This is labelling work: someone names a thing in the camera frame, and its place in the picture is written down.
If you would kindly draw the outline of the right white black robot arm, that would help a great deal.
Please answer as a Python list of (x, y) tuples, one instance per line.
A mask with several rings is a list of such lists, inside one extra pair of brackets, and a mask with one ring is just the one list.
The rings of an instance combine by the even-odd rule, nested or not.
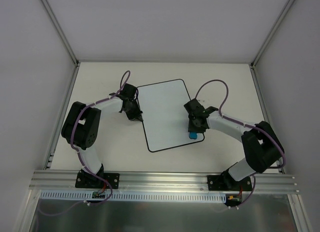
[(284, 149), (266, 121), (248, 124), (222, 114), (215, 107), (204, 108), (196, 99), (184, 105), (188, 113), (188, 132), (191, 139), (212, 129), (242, 143), (244, 158), (208, 181), (210, 190), (237, 190), (241, 183), (255, 174), (271, 169), (279, 159), (285, 163)]

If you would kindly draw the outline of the small black-framed whiteboard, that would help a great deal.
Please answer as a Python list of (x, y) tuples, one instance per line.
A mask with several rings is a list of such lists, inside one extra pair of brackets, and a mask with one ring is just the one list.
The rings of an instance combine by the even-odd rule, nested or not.
[(184, 105), (191, 100), (182, 79), (138, 87), (147, 148), (151, 153), (202, 142), (204, 134), (190, 138), (189, 118)]

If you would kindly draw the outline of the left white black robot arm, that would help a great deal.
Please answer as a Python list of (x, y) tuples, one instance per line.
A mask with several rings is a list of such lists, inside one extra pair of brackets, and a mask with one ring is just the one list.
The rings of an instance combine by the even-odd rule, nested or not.
[(87, 176), (86, 181), (94, 188), (104, 183), (104, 167), (94, 148), (100, 121), (103, 117), (123, 112), (130, 121), (142, 122), (138, 94), (137, 87), (126, 83), (116, 93), (97, 102), (84, 104), (76, 101), (68, 112), (61, 136), (75, 150), (82, 171)]

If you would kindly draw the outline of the blue whiteboard eraser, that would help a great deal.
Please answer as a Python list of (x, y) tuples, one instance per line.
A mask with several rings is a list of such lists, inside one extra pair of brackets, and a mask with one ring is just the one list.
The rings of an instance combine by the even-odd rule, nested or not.
[(196, 140), (198, 138), (198, 134), (196, 132), (189, 132), (189, 138)]

